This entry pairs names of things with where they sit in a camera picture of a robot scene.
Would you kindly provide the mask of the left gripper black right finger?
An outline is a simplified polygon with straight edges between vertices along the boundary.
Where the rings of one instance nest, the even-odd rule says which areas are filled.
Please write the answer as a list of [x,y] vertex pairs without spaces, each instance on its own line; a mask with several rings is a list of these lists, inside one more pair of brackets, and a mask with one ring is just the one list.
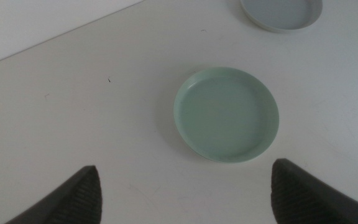
[[358,224],[358,201],[288,159],[273,163],[271,189],[271,206],[277,223]]

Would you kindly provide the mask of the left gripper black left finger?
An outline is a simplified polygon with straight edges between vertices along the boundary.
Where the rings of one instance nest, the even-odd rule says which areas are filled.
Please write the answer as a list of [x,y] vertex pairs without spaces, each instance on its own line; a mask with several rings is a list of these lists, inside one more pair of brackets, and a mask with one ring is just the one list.
[[98,170],[85,166],[8,224],[99,224],[102,206]]

